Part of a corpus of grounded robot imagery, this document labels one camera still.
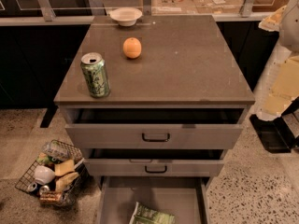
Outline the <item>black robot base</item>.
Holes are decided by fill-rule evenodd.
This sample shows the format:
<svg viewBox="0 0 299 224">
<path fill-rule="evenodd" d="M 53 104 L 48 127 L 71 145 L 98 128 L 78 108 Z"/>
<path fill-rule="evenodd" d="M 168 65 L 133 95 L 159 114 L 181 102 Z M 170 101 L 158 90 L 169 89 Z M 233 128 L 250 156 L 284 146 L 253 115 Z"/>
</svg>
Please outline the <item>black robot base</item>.
<svg viewBox="0 0 299 224">
<path fill-rule="evenodd" d="M 279 118 L 263 121 L 251 115 L 249 120 L 268 152 L 289 153 L 299 150 L 299 98 Z"/>
</svg>

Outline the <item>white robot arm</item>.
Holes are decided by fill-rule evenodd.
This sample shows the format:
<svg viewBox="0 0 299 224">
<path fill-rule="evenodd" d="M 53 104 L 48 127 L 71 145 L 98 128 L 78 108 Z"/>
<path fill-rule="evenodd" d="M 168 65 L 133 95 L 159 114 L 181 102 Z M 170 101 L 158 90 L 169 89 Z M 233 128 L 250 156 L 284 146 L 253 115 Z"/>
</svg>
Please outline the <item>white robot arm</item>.
<svg viewBox="0 0 299 224">
<path fill-rule="evenodd" d="M 265 31 L 279 33 L 278 44 L 291 53 L 283 58 L 273 51 L 273 74 L 268 73 L 268 85 L 262 86 L 262 100 L 256 115 L 264 121 L 282 116 L 299 97 L 299 0 L 290 0 L 287 6 L 263 19 L 259 27 Z"/>
</svg>

